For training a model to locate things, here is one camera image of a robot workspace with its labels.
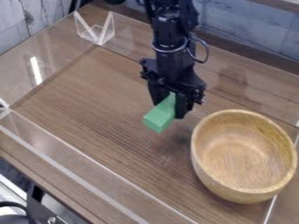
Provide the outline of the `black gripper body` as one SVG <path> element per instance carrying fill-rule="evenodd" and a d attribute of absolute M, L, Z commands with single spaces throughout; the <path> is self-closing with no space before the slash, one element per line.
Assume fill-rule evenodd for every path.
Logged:
<path fill-rule="evenodd" d="M 193 103 L 203 103 L 207 84 L 195 73 L 195 61 L 187 50 L 172 53 L 159 52 L 154 59 L 140 59 L 140 65 L 142 67 L 140 75 L 146 81 L 146 85 L 149 80 L 163 78 L 169 93 L 176 94 L 191 89 L 193 91 Z"/>

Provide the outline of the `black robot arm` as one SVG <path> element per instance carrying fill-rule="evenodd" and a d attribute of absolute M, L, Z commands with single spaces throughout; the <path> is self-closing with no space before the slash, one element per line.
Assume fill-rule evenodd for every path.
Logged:
<path fill-rule="evenodd" d="M 192 0 L 142 0 L 153 31 L 154 58 L 141 58 L 141 78 L 146 81 L 153 105 L 175 94 L 173 117 L 183 119 L 193 104 L 201 104 L 207 84 L 195 73 L 195 63 L 209 57 L 207 43 L 195 34 L 199 12 Z"/>

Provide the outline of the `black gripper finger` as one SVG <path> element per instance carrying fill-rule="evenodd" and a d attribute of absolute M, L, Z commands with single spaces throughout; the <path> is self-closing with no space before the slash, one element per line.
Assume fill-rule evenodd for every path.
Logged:
<path fill-rule="evenodd" d="M 169 95 L 169 88 L 167 87 L 163 78 L 148 81 L 148 91 L 153 105 L 157 105 Z"/>
<path fill-rule="evenodd" d="M 185 114 L 192 110 L 193 91 L 183 90 L 175 94 L 175 118 L 183 119 Z"/>

